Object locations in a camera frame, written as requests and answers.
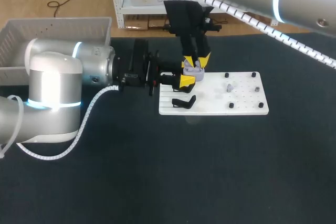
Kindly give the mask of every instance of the dark carpet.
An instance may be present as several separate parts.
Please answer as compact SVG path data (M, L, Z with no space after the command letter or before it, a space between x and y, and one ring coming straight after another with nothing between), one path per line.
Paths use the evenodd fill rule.
M293 37L336 58L331 38ZM112 46L122 56L133 41L112 39ZM0 223L335 223L336 71L264 35L209 43L207 71L260 72L267 116L188 123L160 116L158 93L108 93L64 159L8 151L0 161ZM150 48L181 59L176 38L150 39ZM84 88L82 116L96 92ZM1 93L27 98L26 87ZM68 145L28 147L50 155Z

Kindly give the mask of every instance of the white spiral cable wrap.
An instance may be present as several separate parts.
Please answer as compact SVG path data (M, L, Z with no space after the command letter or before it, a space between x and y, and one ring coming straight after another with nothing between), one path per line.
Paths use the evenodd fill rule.
M8 143L6 144L6 146L3 149L1 149L1 146L0 146L0 158L5 157L5 152L10 148L10 146L14 143L15 139L17 138L17 136L19 134L19 131L21 129L22 120L23 120L23 113L24 113L23 101L20 97L17 97L16 95L10 95L7 98L11 99L11 100L13 98L16 98L18 106L19 106L19 114L18 114L18 117L17 117L14 132L12 133L12 136L10 137Z
M245 22L247 25L250 25L259 31L263 32L264 34L267 34L268 36L284 43L287 46L290 46L291 48L294 48L297 51L300 51L301 53L308 55L309 57L318 60L321 63L326 64L327 66L331 68L336 68L336 60L310 48L306 45L290 38L289 36L283 34L280 31L275 30L274 28L256 20L255 18L252 18L251 16L247 15L246 13L243 13L242 11L229 6L225 4L224 2L218 1L218 0L202 0L203 3L221 9L224 12L230 14L231 16Z
M30 150L28 150L26 147L23 146L23 144L21 143L17 143L17 145L21 148L21 150L23 150L25 153L27 153L29 156L32 156L34 158L37 158L37 159L40 159L40 160L46 160L46 161L51 161L51 160L57 160L57 159L60 159L62 157L65 157L67 154L69 154L72 149L76 146L76 144L78 143L79 139L80 139L80 136L82 135L82 132L85 128L85 125L86 125L86 122L89 118L89 115L91 113L91 110L94 106L94 104L96 103L96 101L98 100L99 97L101 97L104 93L108 92L108 91L114 91L114 90L119 90L119 87L118 86L109 86L109 87L106 87L102 90L100 90L94 97L93 99L91 100L90 104L89 104L89 107L88 109L86 110L86 113L85 113L85 116L84 116L84 119L82 121L82 124L78 130L78 134L77 136L75 137L74 141L72 142L72 144L64 151L62 152L61 154L59 155L56 155L56 156L41 156L41 155L38 155L34 152L31 152Z

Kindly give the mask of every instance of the white plastic basket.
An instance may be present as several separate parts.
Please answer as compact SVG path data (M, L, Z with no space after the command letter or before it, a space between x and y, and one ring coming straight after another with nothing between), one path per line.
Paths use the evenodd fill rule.
M65 39L107 46L112 18L10 19L0 31L0 86L28 85L24 51L32 39Z

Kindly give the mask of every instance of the metal screw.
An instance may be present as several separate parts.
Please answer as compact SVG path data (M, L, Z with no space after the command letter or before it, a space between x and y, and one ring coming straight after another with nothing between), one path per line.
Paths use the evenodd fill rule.
M229 84L226 88L226 92L231 93L232 90L233 90L233 86Z
M92 78L92 82L93 82L93 83L97 83L97 82L99 82L99 79L98 79L97 77L93 77L93 78Z
M320 27L326 27L326 26L329 26L329 23L323 19L323 18L319 18L317 20L317 24L320 26Z

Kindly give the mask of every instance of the white pegboard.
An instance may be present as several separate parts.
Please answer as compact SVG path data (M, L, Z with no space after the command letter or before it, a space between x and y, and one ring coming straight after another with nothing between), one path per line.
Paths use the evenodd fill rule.
M161 115L267 115L268 104L258 72L252 77L252 72L205 73L204 79L197 82L189 94L176 92L171 86L160 85L159 113ZM227 92L231 84L233 90ZM174 108L172 99L189 101L196 95L196 101L191 109Z

